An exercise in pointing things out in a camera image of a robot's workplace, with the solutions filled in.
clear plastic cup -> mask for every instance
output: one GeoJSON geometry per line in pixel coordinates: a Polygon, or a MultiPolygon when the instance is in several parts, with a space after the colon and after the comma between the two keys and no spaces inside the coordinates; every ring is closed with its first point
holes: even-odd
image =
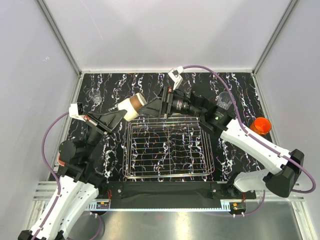
{"type": "Polygon", "coordinates": [[[89,97],[96,105],[102,102],[102,96],[99,89],[92,89],[89,92],[89,97]]]}

cable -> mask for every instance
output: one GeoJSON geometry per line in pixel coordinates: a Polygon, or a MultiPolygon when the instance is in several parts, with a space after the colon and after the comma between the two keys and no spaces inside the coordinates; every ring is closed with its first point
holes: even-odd
{"type": "MultiPolygon", "coordinates": [[[[84,216],[87,216],[87,215],[93,215],[93,213],[90,212],[90,213],[88,213],[88,214],[82,215],[81,217],[84,217],[84,216]]],[[[99,228],[98,228],[98,230],[96,231],[95,235],[94,235],[92,238],[90,238],[89,240],[94,240],[94,239],[96,239],[96,237],[99,235],[99,233],[101,232],[101,229],[102,229],[102,227],[103,227],[102,217],[101,217],[100,215],[98,215],[97,213],[95,213],[94,215],[95,215],[95,218],[98,218],[98,219],[99,219],[99,228]]]]}
{"type": "MultiPolygon", "coordinates": [[[[56,175],[56,173],[54,172],[54,170],[51,168],[51,166],[49,165],[47,159],[46,159],[46,155],[45,155],[45,143],[46,143],[46,139],[47,139],[47,136],[48,136],[48,133],[50,132],[50,130],[53,128],[53,126],[60,120],[62,119],[63,117],[69,115],[68,112],[62,114],[61,116],[59,116],[56,120],[53,121],[53,123],[51,123],[51,125],[48,127],[48,129],[45,131],[44,133],[44,136],[43,136],[43,139],[42,139],[42,144],[41,144],[41,155],[42,155],[42,160],[45,164],[45,166],[49,169],[50,173],[53,175],[54,177],[54,180],[56,181],[56,184],[57,184],[57,188],[58,188],[58,191],[57,191],[57,196],[55,197],[54,201],[53,201],[53,204],[51,205],[48,213],[46,214],[46,216],[43,218],[43,221],[42,223],[40,224],[39,226],[39,229],[35,232],[35,234],[32,236],[31,240],[35,240],[37,235],[39,234],[40,230],[43,228],[43,226],[45,225],[46,221],[48,220],[50,214],[52,213],[54,207],[56,206],[57,204],[57,201],[59,199],[59,196],[60,196],[60,193],[61,193],[61,184],[60,184],[60,181],[59,181],[59,178],[58,176],[56,175]]],[[[91,238],[90,240],[93,240],[95,239],[101,229],[102,229],[102,219],[101,217],[98,215],[99,219],[100,219],[100,227],[98,229],[98,232],[94,235],[93,238],[91,238]]]]}
{"type": "MultiPolygon", "coordinates": [[[[233,94],[231,93],[228,85],[225,83],[225,81],[214,71],[212,71],[210,68],[207,68],[205,66],[200,66],[200,65],[189,65],[189,66],[184,66],[183,69],[191,69],[191,68],[199,68],[199,69],[204,69],[204,70],[207,70],[209,71],[210,73],[212,73],[214,76],[217,77],[217,79],[223,84],[224,88],[226,89],[226,91],[228,92],[228,94],[230,95],[230,98],[231,98],[231,101],[232,101],[232,104],[234,106],[234,110],[235,110],[235,114],[236,114],[236,118],[239,122],[239,125],[241,127],[241,129],[246,133],[248,134],[248,131],[246,130],[244,124],[241,122],[241,119],[240,119],[240,114],[239,114],[239,110],[237,108],[237,104],[236,104],[236,101],[234,99],[234,96],[233,94]]],[[[278,156],[280,156],[280,152],[278,152],[277,150],[273,149],[272,147],[268,146],[267,144],[265,144],[264,142],[260,141],[258,138],[256,138],[254,135],[252,134],[248,134],[249,137],[251,137],[252,139],[254,139],[255,141],[257,141],[259,144],[261,144],[262,146],[264,146],[265,148],[269,149],[270,151],[274,152],[275,154],[277,154],[278,156]]],[[[316,189],[316,181],[315,179],[312,177],[312,175],[306,170],[304,169],[301,165],[299,165],[297,162],[295,162],[294,160],[292,160],[291,158],[287,157],[287,156],[281,156],[282,158],[286,159],[288,162],[292,163],[293,165],[295,165],[297,168],[299,168],[302,172],[304,172],[308,178],[311,180],[312,182],[312,187],[309,189],[309,190],[295,190],[295,189],[292,189],[292,192],[295,192],[295,193],[300,193],[300,194],[309,194],[309,193],[312,193],[315,189],[316,189]]]]}
{"type": "Polygon", "coordinates": [[[244,217],[244,216],[251,216],[251,215],[257,213],[261,209],[261,207],[265,204],[265,199],[266,199],[266,190],[263,190],[262,200],[261,200],[259,206],[255,210],[253,210],[252,212],[249,212],[249,213],[246,213],[243,215],[230,215],[230,214],[229,215],[220,215],[220,214],[214,214],[214,213],[211,213],[210,215],[213,215],[216,217],[234,217],[234,218],[235,217],[238,218],[238,217],[244,217]]]}

black base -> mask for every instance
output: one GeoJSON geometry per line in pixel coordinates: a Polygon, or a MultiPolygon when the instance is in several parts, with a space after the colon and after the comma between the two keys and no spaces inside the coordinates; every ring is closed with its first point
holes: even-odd
{"type": "MultiPolygon", "coordinates": [[[[222,189],[226,186],[225,183],[203,181],[108,183],[112,191],[112,209],[221,208],[220,200],[243,199],[243,193],[235,197],[222,195],[222,189]]],[[[247,192],[246,198],[255,199],[255,192],[247,192]]]]}

white bracket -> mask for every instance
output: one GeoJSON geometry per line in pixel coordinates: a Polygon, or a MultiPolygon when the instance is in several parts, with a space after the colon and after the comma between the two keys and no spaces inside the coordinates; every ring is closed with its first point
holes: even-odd
{"type": "Polygon", "coordinates": [[[181,85],[183,78],[180,74],[183,72],[184,68],[182,66],[178,66],[168,72],[169,77],[174,81],[173,90],[176,90],[181,85]]]}
{"type": "Polygon", "coordinates": [[[69,107],[69,116],[72,119],[77,119],[80,121],[86,121],[84,119],[84,115],[79,115],[79,110],[78,110],[78,104],[77,103],[71,103],[69,107]]]}

orange plastic cup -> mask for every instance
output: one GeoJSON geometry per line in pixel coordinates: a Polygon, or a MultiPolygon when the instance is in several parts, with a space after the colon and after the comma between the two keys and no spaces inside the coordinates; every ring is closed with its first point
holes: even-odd
{"type": "Polygon", "coordinates": [[[270,132],[271,127],[271,122],[268,119],[264,117],[258,117],[251,124],[250,129],[254,131],[256,134],[264,136],[270,132]]]}

